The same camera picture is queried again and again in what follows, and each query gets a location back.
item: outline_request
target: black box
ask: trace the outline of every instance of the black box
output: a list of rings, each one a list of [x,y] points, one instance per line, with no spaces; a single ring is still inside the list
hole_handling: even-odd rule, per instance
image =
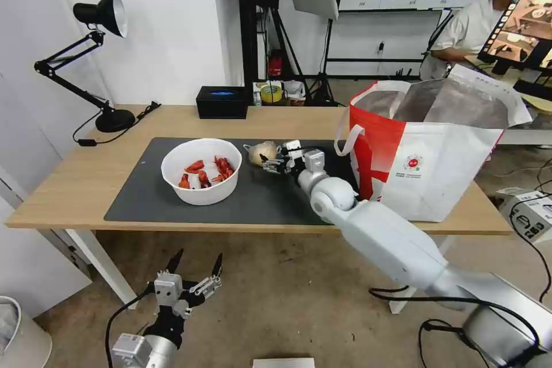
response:
[[[248,101],[241,86],[202,86],[195,98],[202,119],[245,119]]]

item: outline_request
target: white bowl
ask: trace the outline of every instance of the white bowl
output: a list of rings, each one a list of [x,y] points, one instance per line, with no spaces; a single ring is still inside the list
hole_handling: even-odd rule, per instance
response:
[[[230,162],[234,173],[229,178],[204,189],[189,190],[178,186],[186,168],[197,160],[212,162],[215,156],[225,157]],[[173,148],[161,162],[161,174],[182,201],[193,205],[209,205],[218,203],[232,194],[241,166],[242,154],[232,143],[215,138],[201,138]]]

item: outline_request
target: trash can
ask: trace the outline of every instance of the trash can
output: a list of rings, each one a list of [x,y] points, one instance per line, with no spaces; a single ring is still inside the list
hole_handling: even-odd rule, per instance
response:
[[[0,368],[43,368],[52,352],[50,334],[24,314],[15,299],[0,296],[0,304],[12,304],[17,309],[16,331],[0,354]]]

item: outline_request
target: white t-shirt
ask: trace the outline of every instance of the white t-shirt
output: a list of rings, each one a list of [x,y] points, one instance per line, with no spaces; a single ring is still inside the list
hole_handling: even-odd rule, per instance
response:
[[[493,0],[478,0],[464,7],[446,25],[431,50],[450,47],[478,54],[495,28],[502,11],[493,9]],[[428,55],[420,67],[422,80],[442,79],[447,62]]]

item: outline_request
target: bag handle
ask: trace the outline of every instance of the bag handle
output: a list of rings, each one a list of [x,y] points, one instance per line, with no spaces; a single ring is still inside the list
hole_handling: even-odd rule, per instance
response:
[[[338,141],[341,136],[343,126],[345,125],[347,115],[349,115],[349,108],[343,111],[343,115],[341,116],[341,119],[338,123],[338,131],[336,132],[335,140],[333,141],[333,148],[335,149],[335,153],[339,156],[346,156],[347,154],[349,154],[352,151],[352,148],[355,146],[358,136],[364,135],[364,128],[356,124],[354,127],[351,128],[349,136],[347,137],[347,141],[345,141],[345,145],[343,146],[343,150],[339,149]]]

